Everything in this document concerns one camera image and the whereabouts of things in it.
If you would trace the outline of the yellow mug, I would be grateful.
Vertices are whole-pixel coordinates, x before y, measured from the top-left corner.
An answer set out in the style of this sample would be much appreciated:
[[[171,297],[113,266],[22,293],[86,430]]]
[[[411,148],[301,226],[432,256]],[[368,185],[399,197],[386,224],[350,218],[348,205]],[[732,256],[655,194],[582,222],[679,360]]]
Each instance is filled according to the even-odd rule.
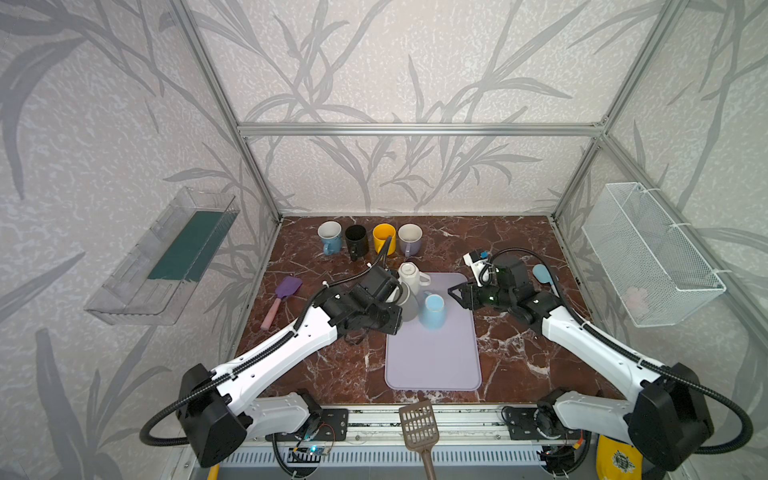
[[[396,250],[397,231],[389,223],[381,223],[373,229],[374,249],[376,253],[386,252],[386,255],[392,255]]]

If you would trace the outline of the black mug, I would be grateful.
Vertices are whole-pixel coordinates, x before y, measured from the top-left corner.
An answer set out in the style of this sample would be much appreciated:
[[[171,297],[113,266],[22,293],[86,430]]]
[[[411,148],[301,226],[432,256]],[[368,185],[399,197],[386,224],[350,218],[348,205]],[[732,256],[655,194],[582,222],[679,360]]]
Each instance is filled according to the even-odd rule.
[[[363,225],[354,224],[344,232],[344,239],[351,261],[363,259],[369,252],[367,229]]]

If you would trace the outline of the teal patterned mug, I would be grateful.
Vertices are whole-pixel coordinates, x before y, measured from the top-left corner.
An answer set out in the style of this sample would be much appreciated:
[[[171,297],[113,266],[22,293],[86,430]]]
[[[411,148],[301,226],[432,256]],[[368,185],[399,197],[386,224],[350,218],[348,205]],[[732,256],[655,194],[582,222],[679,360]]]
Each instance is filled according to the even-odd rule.
[[[336,221],[326,221],[322,223],[317,234],[323,245],[323,254],[331,256],[338,254],[342,250],[342,226]]]

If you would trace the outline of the purple mug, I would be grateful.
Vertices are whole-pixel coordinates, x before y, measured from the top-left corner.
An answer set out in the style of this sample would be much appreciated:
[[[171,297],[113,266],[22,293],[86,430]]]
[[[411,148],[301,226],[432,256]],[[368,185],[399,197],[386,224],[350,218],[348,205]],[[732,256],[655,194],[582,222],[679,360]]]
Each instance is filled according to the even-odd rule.
[[[422,245],[423,231],[413,223],[402,225],[398,230],[398,245],[406,258],[416,256]]]

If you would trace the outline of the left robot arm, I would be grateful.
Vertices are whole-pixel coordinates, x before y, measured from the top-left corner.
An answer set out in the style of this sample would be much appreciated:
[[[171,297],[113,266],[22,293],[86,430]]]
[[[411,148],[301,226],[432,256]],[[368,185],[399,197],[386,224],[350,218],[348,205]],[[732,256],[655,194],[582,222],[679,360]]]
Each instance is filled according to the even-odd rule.
[[[212,467],[254,436],[293,433],[317,413],[308,396],[263,397],[277,379],[315,352],[356,331],[394,335],[402,326],[396,303],[403,288],[381,250],[368,269],[325,283],[289,325],[212,370],[197,364],[182,378],[178,399],[140,429],[151,447],[188,445]]]

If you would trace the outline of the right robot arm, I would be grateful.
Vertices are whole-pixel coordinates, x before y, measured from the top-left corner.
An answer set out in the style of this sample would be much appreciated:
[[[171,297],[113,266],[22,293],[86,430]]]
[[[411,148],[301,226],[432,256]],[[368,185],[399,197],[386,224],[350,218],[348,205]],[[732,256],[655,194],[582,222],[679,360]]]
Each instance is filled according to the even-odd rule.
[[[749,414],[733,400],[700,384],[681,363],[665,365],[645,356],[586,320],[568,303],[555,273],[548,290],[536,288],[521,247],[494,254],[464,255],[473,277],[449,288],[467,310],[493,308],[579,357],[608,380],[622,399],[576,391],[551,393],[543,409],[564,427],[584,430],[636,448],[651,464],[671,472],[692,455],[721,455],[745,447],[753,437]]]

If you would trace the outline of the grey mug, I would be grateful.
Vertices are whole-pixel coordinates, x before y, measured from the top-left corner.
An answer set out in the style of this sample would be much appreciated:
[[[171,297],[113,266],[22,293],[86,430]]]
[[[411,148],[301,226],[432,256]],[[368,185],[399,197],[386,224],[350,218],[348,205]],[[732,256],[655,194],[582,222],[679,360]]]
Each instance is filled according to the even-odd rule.
[[[392,293],[389,302],[395,303],[401,308],[402,321],[413,321],[419,314],[418,301],[407,283],[400,282]]]

